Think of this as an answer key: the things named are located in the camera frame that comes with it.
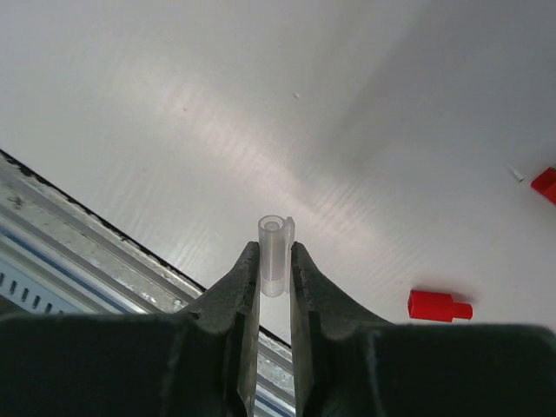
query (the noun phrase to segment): blue strip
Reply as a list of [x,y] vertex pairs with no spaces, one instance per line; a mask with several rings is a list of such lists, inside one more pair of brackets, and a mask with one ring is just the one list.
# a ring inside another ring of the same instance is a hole
[[291,414],[286,413],[284,410],[278,408],[275,404],[267,400],[266,398],[261,397],[260,395],[256,394],[255,399],[260,401],[262,404],[270,408],[275,413],[278,413],[281,417],[292,417]]
[[113,300],[112,298],[108,297],[106,294],[102,293],[101,291],[99,291],[95,287],[91,286],[86,281],[84,281],[83,279],[79,278],[77,275],[70,272],[68,269],[66,269],[63,266],[59,265],[58,263],[52,261],[48,256],[42,254],[41,252],[39,252],[38,250],[36,250],[35,248],[30,246],[26,242],[22,241],[21,239],[19,239],[17,236],[10,233],[10,231],[6,230],[2,226],[0,226],[0,233],[2,235],[6,236],[8,239],[10,239],[16,245],[20,246],[21,248],[27,250],[28,252],[30,252],[31,254],[36,256],[37,258],[39,258],[44,263],[50,265],[52,268],[54,268],[59,273],[63,274],[64,276],[66,276],[68,278],[70,278],[73,282],[80,285],[81,287],[83,287],[84,289],[86,289],[87,291],[92,293],[93,295],[97,296],[98,298],[100,298],[101,300],[106,302],[107,304],[109,304],[110,306],[112,306],[113,308],[118,310],[120,313],[133,313],[134,312],[134,310],[131,310],[131,309],[125,307],[125,306],[122,306],[118,301]]

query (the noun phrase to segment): transparent tube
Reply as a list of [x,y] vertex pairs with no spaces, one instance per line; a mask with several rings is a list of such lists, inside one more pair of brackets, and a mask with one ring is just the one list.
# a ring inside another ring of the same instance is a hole
[[278,215],[267,215],[259,221],[261,291],[267,297],[289,291],[294,235],[291,217],[284,220]]

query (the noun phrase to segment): clear plastic tube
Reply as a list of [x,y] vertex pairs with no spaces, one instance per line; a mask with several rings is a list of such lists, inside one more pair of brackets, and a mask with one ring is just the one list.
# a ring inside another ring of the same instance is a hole
[[267,215],[260,219],[261,291],[267,297],[289,291],[294,238],[295,223],[291,217],[284,220],[278,215]]

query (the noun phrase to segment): red connector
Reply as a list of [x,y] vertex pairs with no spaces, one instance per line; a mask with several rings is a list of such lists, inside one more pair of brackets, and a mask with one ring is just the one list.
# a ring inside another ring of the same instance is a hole
[[411,290],[407,308],[412,319],[451,323],[455,318],[470,320],[473,317],[473,307],[463,302],[454,302],[450,294]]
[[549,168],[531,182],[531,188],[556,204],[556,169]]

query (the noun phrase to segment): floor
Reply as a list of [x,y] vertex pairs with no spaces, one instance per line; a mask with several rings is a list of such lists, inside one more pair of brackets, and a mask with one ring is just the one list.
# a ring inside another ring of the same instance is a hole
[[[0,4],[0,148],[207,287],[257,221],[376,314],[556,329],[556,3]],[[261,324],[289,341],[288,297]]]

